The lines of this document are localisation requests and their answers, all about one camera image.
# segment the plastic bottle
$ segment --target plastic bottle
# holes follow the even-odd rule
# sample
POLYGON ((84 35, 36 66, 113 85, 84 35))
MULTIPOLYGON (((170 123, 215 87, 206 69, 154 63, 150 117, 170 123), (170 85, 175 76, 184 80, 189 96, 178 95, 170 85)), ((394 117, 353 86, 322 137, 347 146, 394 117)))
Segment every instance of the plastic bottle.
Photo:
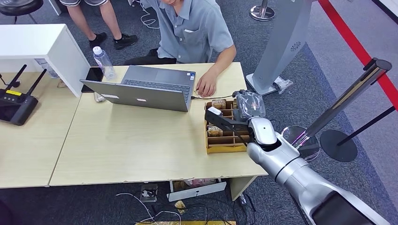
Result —
POLYGON ((48 64, 45 59, 35 59, 36 62, 41 65, 43 69, 47 69, 47 73, 50 75, 51 78, 58 78, 58 74, 53 70, 53 68, 48 64))
POLYGON ((94 59, 98 66, 101 68, 102 73, 108 80, 112 80, 116 77, 115 69, 112 66, 111 61, 107 53, 101 49, 101 47, 96 46, 92 49, 94 52, 94 59))

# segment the wooden table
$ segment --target wooden table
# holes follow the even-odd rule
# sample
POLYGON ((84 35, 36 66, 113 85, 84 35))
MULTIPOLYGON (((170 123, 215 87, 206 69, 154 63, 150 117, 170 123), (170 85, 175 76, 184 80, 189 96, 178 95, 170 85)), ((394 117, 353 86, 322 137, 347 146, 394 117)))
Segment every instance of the wooden table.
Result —
MULTIPOLYGON (((197 82, 211 65, 153 67, 196 71, 197 82)), ((127 68, 115 67, 114 82, 122 80, 127 68)), ((219 77, 214 96, 244 88, 240 63, 233 63, 219 77)), ((204 107, 208 101, 193 100, 190 111, 183 113, 96 103, 92 93, 84 93, 50 186, 233 178, 235 199, 256 176, 266 173, 245 152, 206 154, 204 107)))
MULTIPOLYGON (((23 73, 12 90, 26 93, 39 74, 23 73)), ((15 76, 2 75, 6 82, 15 76)), ((32 94, 39 104, 25 125, 0 121, 0 188, 48 186, 79 103, 68 88, 57 88, 58 81, 42 78, 32 94)))

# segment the router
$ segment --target router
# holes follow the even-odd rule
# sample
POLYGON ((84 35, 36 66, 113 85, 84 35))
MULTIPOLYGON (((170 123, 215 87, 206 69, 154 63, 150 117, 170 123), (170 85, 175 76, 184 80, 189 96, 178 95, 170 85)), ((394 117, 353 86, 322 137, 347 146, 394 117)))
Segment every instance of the router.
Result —
POLYGON ((5 89, 0 89, 0 120, 18 126, 25 124, 26 120, 35 109, 38 100, 31 94, 47 71, 44 69, 43 72, 41 72, 40 76, 26 94, 11 90, 13 84, 17 82, 25 68, 26 64, 22 66, 5 89))

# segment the laptop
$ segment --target laptop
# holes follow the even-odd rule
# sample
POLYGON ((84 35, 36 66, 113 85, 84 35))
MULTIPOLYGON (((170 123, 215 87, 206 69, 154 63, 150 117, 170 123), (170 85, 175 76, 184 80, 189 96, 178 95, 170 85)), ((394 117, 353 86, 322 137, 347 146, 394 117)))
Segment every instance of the laptop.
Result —
POLYGON ((80 80, 114 104, 188 112, 195 72, 129 66, 122 83, 80 80))

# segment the wooden compartment box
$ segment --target wooden compartment box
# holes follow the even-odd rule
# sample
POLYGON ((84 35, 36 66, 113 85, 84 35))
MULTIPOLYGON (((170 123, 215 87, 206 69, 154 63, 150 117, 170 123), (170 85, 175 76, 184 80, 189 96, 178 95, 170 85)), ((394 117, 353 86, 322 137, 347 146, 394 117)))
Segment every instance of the wooden compartment box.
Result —
MULTIPOLYGON (((212 106, 211 102, 207 102, 205 110, 212 106)), ((220 109, 223 117, 234 119, 232 110, 234 102, 227 101, 226 109, 220 109)), ((242 143, 240 138, 233 131, 224 131, 222 136, 209 137, 208 128, 213 126, 211 123, 205 120, 205 137, 206 137, 206 149, 208 154, 212 153, 231 153, 231 152, 245 152, 246 146, 242 143)), ((238 131, 245 142, 249 142, 249 133, 247 131, 238 131)))

